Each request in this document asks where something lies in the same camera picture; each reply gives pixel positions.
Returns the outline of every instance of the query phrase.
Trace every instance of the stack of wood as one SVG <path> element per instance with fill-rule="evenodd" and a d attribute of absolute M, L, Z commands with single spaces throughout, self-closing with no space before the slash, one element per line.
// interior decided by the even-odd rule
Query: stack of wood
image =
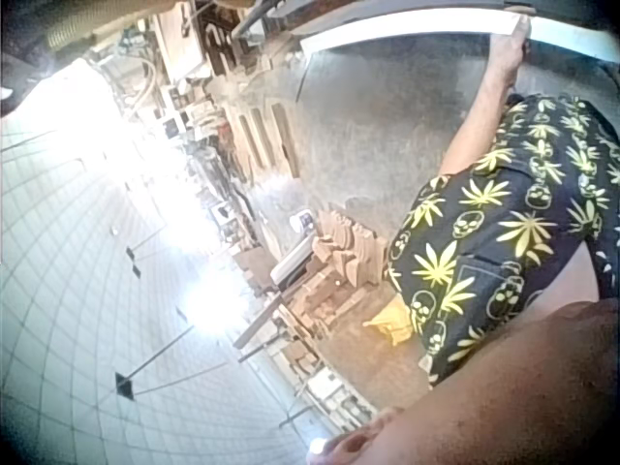
<path fill-rule="evenodd" d="M 312 249 L 324 264 L 333 264 L 355 288 L 378 285 L 383 277 L 388 241 L 335 211 L 320 212 L 322 235 Z"/>
<path fill-rule="evenodd" d="M 388 242 L 334 211 L 320 212 L 319 227 L 315 256 L 287 308 L 313 336 L 322 337 L 381 282 Z"/>

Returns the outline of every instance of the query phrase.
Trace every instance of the pipe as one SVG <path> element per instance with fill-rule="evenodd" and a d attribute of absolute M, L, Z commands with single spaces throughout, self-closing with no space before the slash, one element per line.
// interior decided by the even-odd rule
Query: pipe
<path fill-rule="evenodd" d="M 142 58 L 141 56 L 135 56 L 135 55 L 125 55 L 125 56 L 134 58 L 144 63 L 146 66 L 148 66 L 148 69 L 150 70 L 151 75 L 152 75 L 151 81 L 144 88 L 144 91 L 140 94 L 140 96 L 134 103 L 134 106 L 129 111 L 129 113 L 125 115 L 126 119 L 130 119 L 132 116 L 134 116 L 134 114 L 136 114 L 136 111 L 140 109 L 142 104 L 144 104 L 144 101 L 151 94 L 151 92 L 153 92 L 153 89 L 155 88 L 155 84 L 157 83 L 157 69 L 155 68 L 155 65 L 149 60 L 147 60 L 146 58 Z"/>

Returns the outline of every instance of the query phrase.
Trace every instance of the concrete floor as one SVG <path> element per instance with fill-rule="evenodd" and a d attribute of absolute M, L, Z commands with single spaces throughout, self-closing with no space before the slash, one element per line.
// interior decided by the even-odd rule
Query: concrete floor
<path fill-rule="evenodd" d="M 300 179 L 266 176 L 251 192 L 286 251 L 288 217 L 335 205 L 391 237 L 476 95 L 488 40 L 427 35 L 344 46 L 312 57 L 298 102 L 303 64 L 255 78 L 241 96 L 260 107 L 293 108 Z M 521 94 L 559 92 L 590 100 L 620 128 L 618 88 L 594 59 L 534 43 L 519 73 Z"/>

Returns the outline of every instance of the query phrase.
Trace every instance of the wood scrap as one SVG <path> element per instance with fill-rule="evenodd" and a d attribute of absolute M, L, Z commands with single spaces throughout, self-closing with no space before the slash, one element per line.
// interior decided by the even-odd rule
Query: wood scrap
<path fill-rule="evenodd" d="M 347 263 L 356 257 L 351 250 L 334 250 L 332 255 L 333 266 L 343 278 L 346 276 Z"/>
<path fill-rule="evenodd" d="M 384 275 L 384 266 L 388 257 L 388 241 L 382 237 L 377 237 L 374 243 L 374 253 L 370 261 L 370 273 L 368 280 L 372 284 L 381 283 Z"/>

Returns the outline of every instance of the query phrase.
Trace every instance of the finger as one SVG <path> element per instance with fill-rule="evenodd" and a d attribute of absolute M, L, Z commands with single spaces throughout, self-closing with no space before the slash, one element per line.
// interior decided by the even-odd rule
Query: finger
<path fill-rule="evenodd" d="M 523 44 L 529 33 L 530 18 L 526 15 L 521 15 L 519 17 L 519 21 L 514 26 L 514 30 L 512 31 L 512 37 L 516 39 L 520 44 Z"/>

